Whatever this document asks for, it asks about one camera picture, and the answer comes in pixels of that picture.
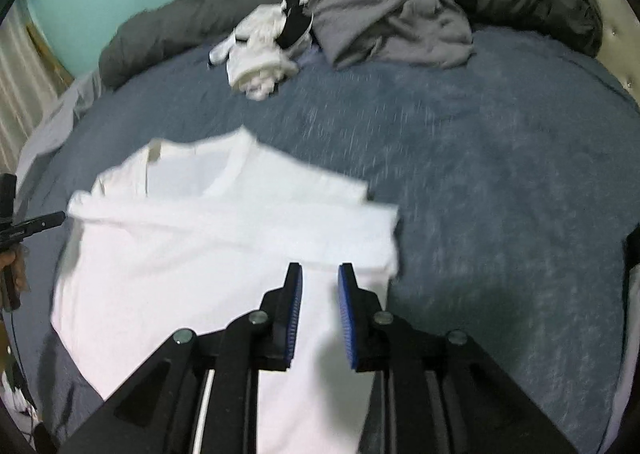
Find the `person's left hand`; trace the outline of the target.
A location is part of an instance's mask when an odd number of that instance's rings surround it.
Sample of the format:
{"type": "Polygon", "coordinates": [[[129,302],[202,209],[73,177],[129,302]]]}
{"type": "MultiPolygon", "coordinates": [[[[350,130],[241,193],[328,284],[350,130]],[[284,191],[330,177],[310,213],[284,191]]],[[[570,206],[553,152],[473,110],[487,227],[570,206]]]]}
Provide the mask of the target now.
{"type": "Polygon", "coordinates": [[[25,248],[22,245],[14,245],[0,253],[1,269],[9,266],[13,275],[13,284],[18,292],[29,291],[26,278],[25,248]]]}

